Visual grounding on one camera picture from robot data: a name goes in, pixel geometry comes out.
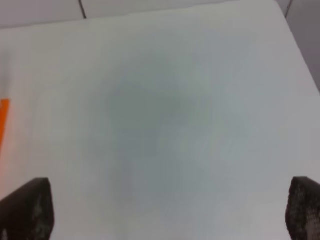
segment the orange block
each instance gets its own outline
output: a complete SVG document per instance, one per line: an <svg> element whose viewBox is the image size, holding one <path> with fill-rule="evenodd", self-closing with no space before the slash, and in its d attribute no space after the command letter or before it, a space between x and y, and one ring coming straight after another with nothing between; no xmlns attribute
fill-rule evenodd
<svg viewBox="0 0 320 240"><path fill-rule="evenodd" d="M1 99L1 102L0 102L0 152L1 152L1 147L4 140L9 107L10 107L10 100Z"/></svg>

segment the white tabletop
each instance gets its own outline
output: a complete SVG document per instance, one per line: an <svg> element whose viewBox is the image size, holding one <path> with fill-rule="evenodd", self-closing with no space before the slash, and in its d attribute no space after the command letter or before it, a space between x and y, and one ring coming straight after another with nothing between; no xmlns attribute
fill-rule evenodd
<svg viewBox="0 0 320 240"><path fill-rule="evenodd" d="M0 31L0 197L49 177L53 240L289 239L320 98L280 8L241 0Z"/></svg>

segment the white table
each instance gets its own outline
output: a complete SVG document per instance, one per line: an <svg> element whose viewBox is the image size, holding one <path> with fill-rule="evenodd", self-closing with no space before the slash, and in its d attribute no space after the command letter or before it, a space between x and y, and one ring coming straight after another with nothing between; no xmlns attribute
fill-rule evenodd
<svg viewBox="0 0 320 240"><path fill-rule="evenodd" d="M0 31L0 197L49 177L53 240L289 239L320 97L280 8L241 0Z"/></svg>

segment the white surface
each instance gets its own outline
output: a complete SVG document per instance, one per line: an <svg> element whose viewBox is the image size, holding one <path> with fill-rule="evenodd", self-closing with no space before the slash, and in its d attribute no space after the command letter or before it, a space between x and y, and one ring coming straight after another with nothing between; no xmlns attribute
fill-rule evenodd
<svg viewBox="0 0 320 240"><path fill-rule="evenodd" d="M320 89L320 1L294 0L287 21Z"/></svg>
<svg viewBox="0 0 320 240"><path fill-rule="evenodd" d="M82 18L77 0L0 0L0 29Z"/></svg>
<svg viewBox="0 0 320 240"><path fill-rule="evenodd" d="M88 18L101 18L146 11L179 9L194 5L214 4L227 1L228 0L82 0L85 13ZM290 0L276 1L282 9L282 12L285 14ZM254 8L254 5L247 5L247 8Z"/></svg>
<svg viewBox="0 0 320 240"><path fill-rule="evenodd" d="M320 97L275 2L2 30L0 49L0 197L49 177L53 240L290 239Z"/></svg>

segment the orange object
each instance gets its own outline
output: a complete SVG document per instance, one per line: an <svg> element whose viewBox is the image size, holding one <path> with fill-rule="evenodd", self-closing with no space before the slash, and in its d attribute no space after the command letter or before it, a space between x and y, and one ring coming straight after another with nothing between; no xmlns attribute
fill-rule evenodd
<svg viewBox="0 0 320 240"><path fill-rule="evenodd" d="M0 102L0 152L1 152L2 143L4 141L9 106L10 106L9 99L1 99L1 102Z"/></svg>

